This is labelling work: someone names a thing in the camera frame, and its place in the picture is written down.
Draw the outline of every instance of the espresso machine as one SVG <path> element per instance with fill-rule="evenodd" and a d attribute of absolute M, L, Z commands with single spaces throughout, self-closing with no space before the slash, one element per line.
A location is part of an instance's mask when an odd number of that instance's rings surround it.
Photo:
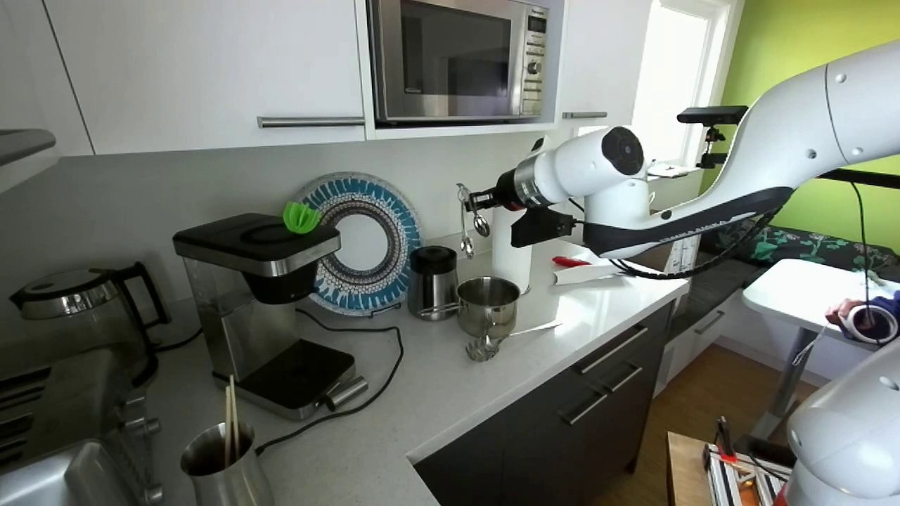
<path fill-rule="evenodd" d="M 214 376 L 280 417 L 306 419 L 353 375 L 353 358 L 301 341 L 294 305 L 341 247 L 328 225 L 293 233 L 279 216 L 238 213 L 175 233 L 197 301 Z"/>

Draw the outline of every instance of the wall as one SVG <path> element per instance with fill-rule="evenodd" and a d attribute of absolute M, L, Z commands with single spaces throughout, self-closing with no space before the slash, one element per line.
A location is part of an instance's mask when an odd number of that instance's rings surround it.
<path fill-rule="evenodd" d="M 747 0 L 723 104 L 750 104 L 782 78 L 898 38 L 898 0 Z M 900 174 L 900 160 L 867 163 L 867 168 Z M 861 194 L 870 243 L 900 251 L 900 194 L 871 185 L 861 185 Z M 861 240 L 858 202 L 846 182 L 802 185 L 774 222 Z"/>
<path fill-rule="evenodd" d="M 0 296 L 64 267 L 143 258 L 165 298 L 189 284 L 171 233 L 245 212 L 279 212 L 306 181 L 368 173 L 408 194 L 421 236 L 458 233 L 455 182 L 483 188 L 531 137 L 383 140 L 353 147 L 69 159 L 0 194 Z M 0 341 L 16 331 L 0 305 Z"/>

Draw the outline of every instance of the microwave door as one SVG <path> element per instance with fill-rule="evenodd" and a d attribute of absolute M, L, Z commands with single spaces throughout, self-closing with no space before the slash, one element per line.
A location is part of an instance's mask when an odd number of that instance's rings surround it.
<path fill-rule="evenodd" d="M 393 0 L 379 15 L 386 123 L 512 118 L 522 19 L 488 3 Z"/>

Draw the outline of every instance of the plate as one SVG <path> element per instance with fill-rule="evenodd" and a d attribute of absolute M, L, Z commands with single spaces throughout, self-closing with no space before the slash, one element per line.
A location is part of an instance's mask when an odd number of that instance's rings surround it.
<path fill-rule="evenodd" d="M 337 173 L 306 182 L 294 201 L 341 230 L 341 247 L 317 261 L 315 305 L 341 316 L 372 316 L 405 301 L 420 220 L 390 182 Z"/>

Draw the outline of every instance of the floor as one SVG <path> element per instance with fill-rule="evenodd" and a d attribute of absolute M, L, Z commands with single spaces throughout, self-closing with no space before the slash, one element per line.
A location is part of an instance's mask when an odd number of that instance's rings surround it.
<path fill-rule="evenodd" d="M 775 379 L 774 368 L 720 347 L 706 348 L 654 397 L 636 473 L 625 473 L 593 506 L 666 506 L 666 430 L 712 438 L 715 423 L 729 417 L 735 437 L 742 437 L 771 403 Z"/>

